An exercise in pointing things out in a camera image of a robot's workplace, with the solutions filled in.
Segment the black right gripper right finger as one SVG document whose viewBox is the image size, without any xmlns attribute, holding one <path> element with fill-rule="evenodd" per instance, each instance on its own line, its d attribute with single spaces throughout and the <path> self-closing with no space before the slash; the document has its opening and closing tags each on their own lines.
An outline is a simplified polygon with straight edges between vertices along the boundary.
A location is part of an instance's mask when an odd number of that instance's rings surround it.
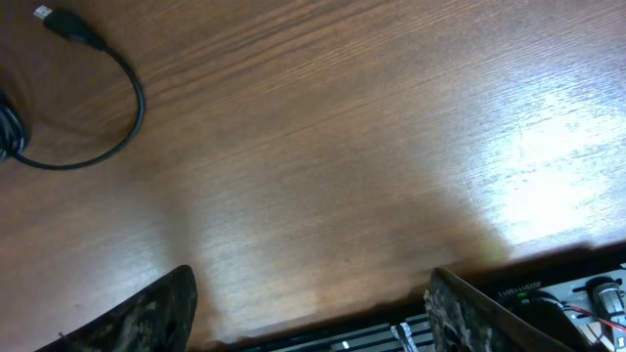
<svg viewBox="0 0 626 352">
<path fill-rule="evenodd" d="M 444 268 L 424 300 L 436 352 L 573 352 Z"/>
</svg>

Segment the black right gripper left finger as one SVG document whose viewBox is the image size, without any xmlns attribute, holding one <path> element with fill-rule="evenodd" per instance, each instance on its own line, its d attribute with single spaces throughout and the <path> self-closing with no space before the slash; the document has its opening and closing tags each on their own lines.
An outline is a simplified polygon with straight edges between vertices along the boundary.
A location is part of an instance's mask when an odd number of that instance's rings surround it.
<svg viewBox="0 0 626 352">
<path fill-rule="evenodd" d="M 37 352 L 185 352 L 197 305 L 194 271 L 181 265 Z"/>
</svg>

